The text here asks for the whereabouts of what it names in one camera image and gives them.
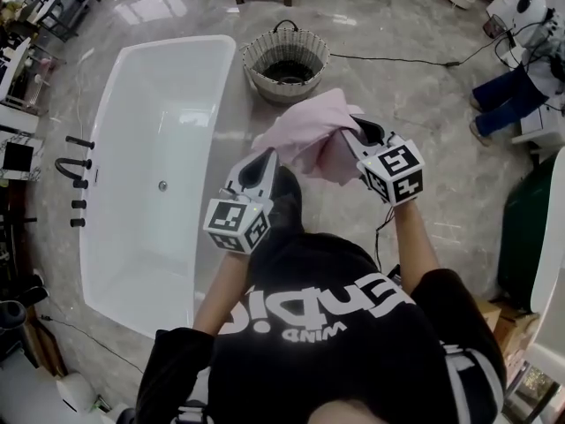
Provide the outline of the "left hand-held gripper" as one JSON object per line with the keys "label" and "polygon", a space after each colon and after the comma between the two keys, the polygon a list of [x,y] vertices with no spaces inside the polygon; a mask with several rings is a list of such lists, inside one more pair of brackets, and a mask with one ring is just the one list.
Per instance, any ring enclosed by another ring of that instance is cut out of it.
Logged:
{"label": "left hand-held gripper", "polygon": [[252,254],[267,236],[278,167],[277,152],[266,148],[252,152],[231,168],[220,197],[208,204],[203,225],[218,248]]}

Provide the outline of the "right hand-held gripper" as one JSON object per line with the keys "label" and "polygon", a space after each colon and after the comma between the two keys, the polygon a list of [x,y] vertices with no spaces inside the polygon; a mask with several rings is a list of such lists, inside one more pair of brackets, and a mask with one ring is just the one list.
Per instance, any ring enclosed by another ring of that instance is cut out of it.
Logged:
{"label": "right hand-held gripper", "polygon": [[351,116],[359,132],[342,129],[367,186],[389,205],[415,199],[424,188],[425,162],[412,140],[405,140],[372,116]]}

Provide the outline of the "pink towel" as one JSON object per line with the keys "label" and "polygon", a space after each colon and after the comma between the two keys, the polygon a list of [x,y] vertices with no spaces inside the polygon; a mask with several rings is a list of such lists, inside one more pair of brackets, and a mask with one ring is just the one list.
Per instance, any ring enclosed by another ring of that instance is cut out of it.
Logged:
{"label": "pink towel", "polygon": [[351,116],[363,113],[346,102],[342,89],[334,88],[287,109],[254,139],[252,150],[274,148],[282,163],[301,174],[344,186],[360,171],[341,131],[360,134]]}

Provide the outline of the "woven laundry basket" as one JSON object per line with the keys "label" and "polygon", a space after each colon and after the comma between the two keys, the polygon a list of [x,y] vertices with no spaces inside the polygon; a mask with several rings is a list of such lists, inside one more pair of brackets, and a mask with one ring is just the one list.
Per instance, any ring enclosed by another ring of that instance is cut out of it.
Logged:
{"label": "woven laundry basket", "polygon": [[307,99],[327,69],[330,51],[313,32],[284,19],[249,43],[243,65],[259,95],[274,105]]}

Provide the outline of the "person's right forearm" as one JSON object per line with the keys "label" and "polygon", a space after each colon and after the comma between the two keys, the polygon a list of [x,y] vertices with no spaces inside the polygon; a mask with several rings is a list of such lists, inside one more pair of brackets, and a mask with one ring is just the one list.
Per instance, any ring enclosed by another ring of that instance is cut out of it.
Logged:
{"label": "person's right forearm", "polygon": [[440,267],[416,201],[394,207],[401,285],[411,295],[425,274]]}

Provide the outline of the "person's left forearm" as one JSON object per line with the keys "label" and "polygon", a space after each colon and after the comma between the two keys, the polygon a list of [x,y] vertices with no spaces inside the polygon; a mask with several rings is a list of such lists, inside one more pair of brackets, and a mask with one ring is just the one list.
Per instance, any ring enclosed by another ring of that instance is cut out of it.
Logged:
{"label": "person's left forearm", "polygon": [[227,253],[198,309],[192,328],[216,337],[247,289],[250,257]]}

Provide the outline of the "white bathtub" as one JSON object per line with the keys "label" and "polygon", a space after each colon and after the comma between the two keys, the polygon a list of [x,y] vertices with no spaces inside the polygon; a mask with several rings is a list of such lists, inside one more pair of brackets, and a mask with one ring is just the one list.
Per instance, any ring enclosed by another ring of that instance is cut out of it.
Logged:
{"label": "white bathtub", "polygon": [[91,139],[79,231],[85,303],[152,337],[192,323],[220,253],[208,203],[248,149],[252,93],[227,35],[124,48]]}

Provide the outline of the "dark green bathtub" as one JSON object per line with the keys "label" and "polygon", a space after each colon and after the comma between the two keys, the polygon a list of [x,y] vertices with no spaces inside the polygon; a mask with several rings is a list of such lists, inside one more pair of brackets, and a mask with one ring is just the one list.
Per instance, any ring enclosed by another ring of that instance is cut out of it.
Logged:
{"label": "dark green bathtub", "polygon": [[509,302],[526,311],[531,311],[556,157],[549,156],[523,178],[503,210],[497,281]]}

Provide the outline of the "person's black t-shirt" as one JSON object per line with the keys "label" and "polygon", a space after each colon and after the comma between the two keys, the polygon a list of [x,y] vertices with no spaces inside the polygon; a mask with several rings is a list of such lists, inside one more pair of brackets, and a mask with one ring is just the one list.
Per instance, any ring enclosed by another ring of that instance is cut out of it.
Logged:
{"label": "person's black t-shirt", "polygon": [[405,293],[361,247],[302,233],[266,241],[249,277],[226,333],[157,333],[136,424],[172,424],[202,370],[214,424],[306,424],[337,400],[387,424],[493,424],[506,368],[454,271]]}

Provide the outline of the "white curved tub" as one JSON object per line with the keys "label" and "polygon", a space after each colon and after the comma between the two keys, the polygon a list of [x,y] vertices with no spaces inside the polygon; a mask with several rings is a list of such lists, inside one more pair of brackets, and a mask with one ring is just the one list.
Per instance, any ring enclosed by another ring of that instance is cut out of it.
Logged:
{"label": "white curved tub", "polygon": [[531,311],[538,327],[525,358],[565,386],[565,147],[555,157]]}

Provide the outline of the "marble pattern vanity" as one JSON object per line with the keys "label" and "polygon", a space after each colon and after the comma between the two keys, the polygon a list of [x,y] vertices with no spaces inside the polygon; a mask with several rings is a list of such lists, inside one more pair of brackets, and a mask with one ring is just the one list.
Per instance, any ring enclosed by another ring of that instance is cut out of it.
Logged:
{"label": "marble pattern vanity", "polygon": [[41,140],[0,131],[0,179],[39,181],[42,155]]}

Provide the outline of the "white toilet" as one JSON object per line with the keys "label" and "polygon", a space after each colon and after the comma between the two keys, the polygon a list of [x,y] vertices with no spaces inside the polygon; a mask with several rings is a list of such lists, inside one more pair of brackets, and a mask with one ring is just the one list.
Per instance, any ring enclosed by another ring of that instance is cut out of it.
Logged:
{"label": "white toilet", "polygon": [[88,414],[93,409],[97,394],[82,374],[74,372],[56,379],[56,388],[61,399],[76,413]]}

